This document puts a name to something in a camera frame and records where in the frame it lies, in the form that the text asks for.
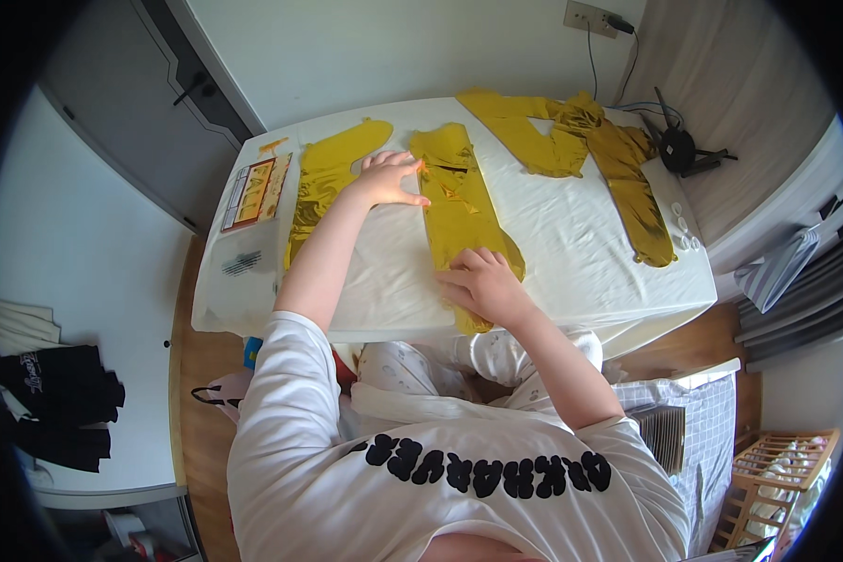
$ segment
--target wooden floor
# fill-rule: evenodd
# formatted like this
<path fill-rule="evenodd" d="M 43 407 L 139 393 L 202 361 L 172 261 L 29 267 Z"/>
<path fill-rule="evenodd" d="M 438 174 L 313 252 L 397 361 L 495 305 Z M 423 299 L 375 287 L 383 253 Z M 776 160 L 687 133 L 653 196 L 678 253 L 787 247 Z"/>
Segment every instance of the wooden floor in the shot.
<path fill-rule="evenodd" d="M 194 237 L 184 262 L 175 327 L 180 333 L 180 434 L 184 473 L 207 562 L 236 562 L 240 553 L 231 527 L 225 467 L 235 424 L 209 404 L 191 397 L 191 388 L 244 368 L 244 341 L 233 333 L 191 328 L 194 286 L 203 242 Z"/>
<path fill-rule="evenodd" d="M 228 509 L 225 466 L 235 425 L 214 406 L 191 397 L 191 388 L 242 369 L 243 340 L 232 333 L 203 333 L 191 328 L 194 286 L 203 243 L 194 238 L 181 278 L 175 310 L 173 345 L 180 346 L 180 438 L 184 472 L 194 517 L 208 562 L 239 560 Z M 733 343 L 736 308 L 718 305 L 689 324 L 620 359 L 628 380 L 667 376 L 740 357 L 742 345 Z M 762 379 L 737 375 L 737 434 L 759 427 Z"/>
<path fill-rule="evenodd" d="M 739 331 L 736 305 L 716 305 L 688 324 L 621 357 L 621 369 L 629 373 L 625 380 L 662 378 L 675 370 L 710 367 L 734 357 L 739 357 L 745 366 L 746 352 L 741 343 L 733 342 Z M 762 374 L 746 374 L 741 369 L 737 373 L 737 436 L 759 429 L 761 421 Z"/>

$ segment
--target bag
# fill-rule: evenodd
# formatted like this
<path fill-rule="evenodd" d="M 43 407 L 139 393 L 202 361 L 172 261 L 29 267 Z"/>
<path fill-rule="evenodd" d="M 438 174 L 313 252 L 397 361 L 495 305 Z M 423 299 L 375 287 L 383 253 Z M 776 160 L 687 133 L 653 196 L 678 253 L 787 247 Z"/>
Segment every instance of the bag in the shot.
<path fill-rule="evenodd" d="M 241 419 L 240 410 L 237 408 L 247 394 L 247 388 L 250 387 L 252 376 L 252 370 L 231 373 L 213 380 L 205 387 L 192 389 L 191 396 L 200 400 L 203 404 L 211 404 L 218 407 L 225 415 L 231 418 L 231 421 L 236 423 Z M 200 396 L 199 392 L 203 391 L 206 391 L 209 396 L 208 399 Z"/>

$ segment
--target electrical outlet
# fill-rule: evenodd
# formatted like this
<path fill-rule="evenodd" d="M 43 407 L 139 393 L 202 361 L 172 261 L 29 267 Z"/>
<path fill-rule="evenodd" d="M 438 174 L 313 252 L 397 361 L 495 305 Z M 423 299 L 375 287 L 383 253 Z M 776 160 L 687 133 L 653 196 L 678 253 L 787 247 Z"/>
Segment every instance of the electrical outlet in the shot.
<path fill-rule="evenodd" d="M 618 30 L 607 23 L 607 19 L 611 15 L 619 17 L 617 14 L 612 14 L 596 6 L 569 0 L 568 5 L 565 6 L 565 19 L 562 24 L 565 27 L 585 31 L 589 27 L 591 33 L 615 39 L 618 36 Z"/>

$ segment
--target white table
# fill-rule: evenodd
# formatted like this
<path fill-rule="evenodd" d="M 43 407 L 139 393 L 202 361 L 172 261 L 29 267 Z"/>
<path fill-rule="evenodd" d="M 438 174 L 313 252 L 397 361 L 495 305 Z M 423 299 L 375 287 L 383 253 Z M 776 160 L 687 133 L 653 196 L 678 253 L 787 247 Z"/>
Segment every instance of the white table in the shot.
<path fill-rule="evenodd" d="M 638 115 L 606 110 L 617 125 L 643 127 Z M 597 332 L 606 358 L 618 356 L 692 320 L 717 299 L 705 249 L 675 249 L 680 260 L 656 269 L 634 262 L 628 236 L 591 156 L 583 178 L 528 174 L 503 143 L 453 98 L 376 105 L 343 111 L 274 130 L 244 143 L 219 201 L 200 265 L 191 323 L 196 330 L 262 333 L 283 277 L 282 257 L 296 206 L 300 156 L 313 143 L 358 125 L 362 118 L 393 124 L 382 149 L 406 150 L 415 130 L 462 123 L 474 145 L 500 225 L 528 264 L 524 287 L 560 325 Z M 551 121 L 538 128 L 548 130 Z M 259 161 L 259 147 L 278 139 L 279 155 L 293 152 L 277 219 L 221 234 L 236 171 Z M 682 234 L 672 203 L 680 203 L 691 235 L 696 221 L 678 179 L 656 158 L 643 165 L 669 233 Z M 404 180 L 418 191 L 417 179 Z M 222 272 L 239 254 L 260 252 L 239 275 Z M 372 209 L 349 265 L 347 281 L 329 332 L 333 343 L 415 340 L 450 336 L 453 313 L 438 298 L 433 265 L 419 208 L 386 205 Z"/>

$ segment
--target dark gray door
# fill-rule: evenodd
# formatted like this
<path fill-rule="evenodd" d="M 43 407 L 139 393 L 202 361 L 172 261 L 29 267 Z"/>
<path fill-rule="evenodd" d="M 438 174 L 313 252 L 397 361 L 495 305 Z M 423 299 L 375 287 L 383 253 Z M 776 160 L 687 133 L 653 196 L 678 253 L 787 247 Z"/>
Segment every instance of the dark gray door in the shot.
<path fill-rule="evenodd" d="M 162 0 L 94 0 L 41 86 L 98 154 L 204 236 L 251 135 L 183 37 Z"/>

